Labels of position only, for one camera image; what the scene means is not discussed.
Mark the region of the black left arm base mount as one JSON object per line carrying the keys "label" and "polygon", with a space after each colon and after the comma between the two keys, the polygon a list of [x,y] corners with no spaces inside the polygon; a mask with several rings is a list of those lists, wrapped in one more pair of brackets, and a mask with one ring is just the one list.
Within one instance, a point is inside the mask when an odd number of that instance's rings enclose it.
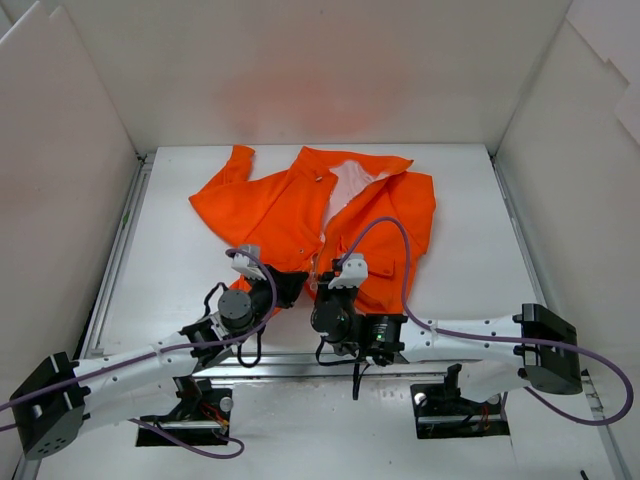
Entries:
{"label": "black left arm base mount", "polygon": [[141,421],[194,447],[228,444],[233,390],[209,379],[178,379],[178,404],[165,415],[148,415]]}

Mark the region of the orange jacket with pink lining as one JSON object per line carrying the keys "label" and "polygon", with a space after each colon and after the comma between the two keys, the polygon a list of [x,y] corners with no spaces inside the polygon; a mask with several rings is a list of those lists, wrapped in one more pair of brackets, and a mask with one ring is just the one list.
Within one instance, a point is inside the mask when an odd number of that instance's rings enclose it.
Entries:
{"label": "orange jacket with pink lining", "polygon": [[355,305],[399,313],[436,210],[433,178],[408,159],[304,147],[291,166],[252,180],[254,151],[236,146],[225,166],[189,201],[227,244],[254,244],[279,271],[320,275],[349,248],[368,277]]}

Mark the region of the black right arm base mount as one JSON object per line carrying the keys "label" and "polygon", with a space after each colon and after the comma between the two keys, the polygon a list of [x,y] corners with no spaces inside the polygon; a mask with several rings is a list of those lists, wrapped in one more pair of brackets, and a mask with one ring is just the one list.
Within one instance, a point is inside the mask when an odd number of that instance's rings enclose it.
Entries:
{"label": "black right arm base mount", "polygon": [[464,399],[458,387],[461,364],[447,369],[439,383],[410,386],[416,436],[429,439],[471,439],[509,436],[510,428],[503,413],[503,401]]}

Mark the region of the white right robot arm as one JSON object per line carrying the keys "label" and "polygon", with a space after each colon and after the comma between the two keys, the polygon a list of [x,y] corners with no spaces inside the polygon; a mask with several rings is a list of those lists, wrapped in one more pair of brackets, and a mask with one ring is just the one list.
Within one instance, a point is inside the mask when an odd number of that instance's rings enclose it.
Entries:
{"label": "white right robot arm", "polygon": [[486,320],[418,320],[404,313],[363,314],[353,280],[320,276],[312,328],[324,345],[356,363],[452,362],[442,388],[445,405],[464,412],[496,393],[530,386],[554,395],[582,390],[573,325],[536,303],[520,313]]}

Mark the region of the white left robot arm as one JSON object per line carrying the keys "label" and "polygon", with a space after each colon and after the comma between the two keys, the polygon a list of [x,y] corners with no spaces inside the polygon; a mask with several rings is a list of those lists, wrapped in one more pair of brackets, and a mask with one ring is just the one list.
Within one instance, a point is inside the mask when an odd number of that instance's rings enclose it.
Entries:
{"label": "white left robot arm", "polygon": [[249,278],[248,290],[217,284],[216,309],[142,349],[98,359],[72,360],[64,352],[46,357],[5,406],[25,458],[46,458],[80,435],[122,420],[191,418],[202,400],[194,374],[263,332],[276,309],[295,304],[307,278],[269,267]]}

